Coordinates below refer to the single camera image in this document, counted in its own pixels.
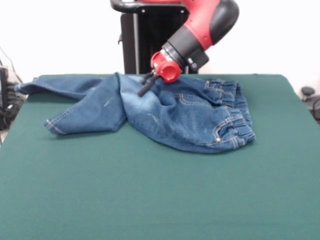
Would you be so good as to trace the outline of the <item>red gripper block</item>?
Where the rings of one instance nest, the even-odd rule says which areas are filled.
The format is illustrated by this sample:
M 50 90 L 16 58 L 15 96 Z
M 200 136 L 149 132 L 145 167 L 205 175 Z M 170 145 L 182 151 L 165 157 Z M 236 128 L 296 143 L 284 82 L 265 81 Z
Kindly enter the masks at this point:
M 157 76 L 160 76 L 165 83 L 173 83 L 181 74 L 180 65 L 164 49 L 153 54 L 150 66 L 153 70 L 140 81 L 142 88 L 137 93 L 139 97 L 144 96 L 152 88 L 158 79 Z

